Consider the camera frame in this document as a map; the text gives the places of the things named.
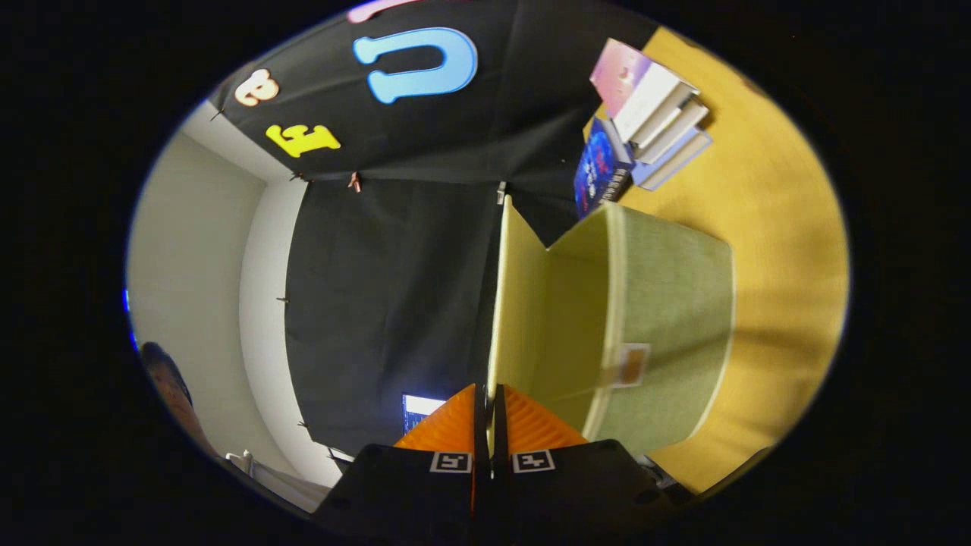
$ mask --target wooden floor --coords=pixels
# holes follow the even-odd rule
[[[701,492],[782,438],[820,387],[847,310],[847,237],[820,159],[755,84],[664,28],[644,52],[701,89],[714,142],[620,204],[717,237],[734,256],[735,327],[709,413],[688,440],[648,454]]]

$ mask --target white book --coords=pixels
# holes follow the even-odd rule
[[[649,146],[639,148],[635,152],[637,160],[654,163],[707,115],[708,107],[701,104],[697,96],[690,97],[667,128],[662,130]]]
[[[614,116],[614,125],[620,138],[624,142],[634,141],[638,145],[647,146],[650,143],[647,137],[667,126],[673,119],[671,112],[674,111],[677,115],[678,107],[697,92],[696,87],[667,67],[652,63]],[[635,135],[639,135],[641,140],[637,140]]]
[[[690,139],[677,152],[671,154],[671,157],[657,167],[650,176],[638,182],[638,186],[648,191],[654,191],[672,175],[680,171],[689,161],[701,154],[705,148],[708,148],[708,145],[712,143],[712,137],[696,127],[693,127],[692,130],[694,135],[691,136],[686,133],[683,138],[690,137]]]

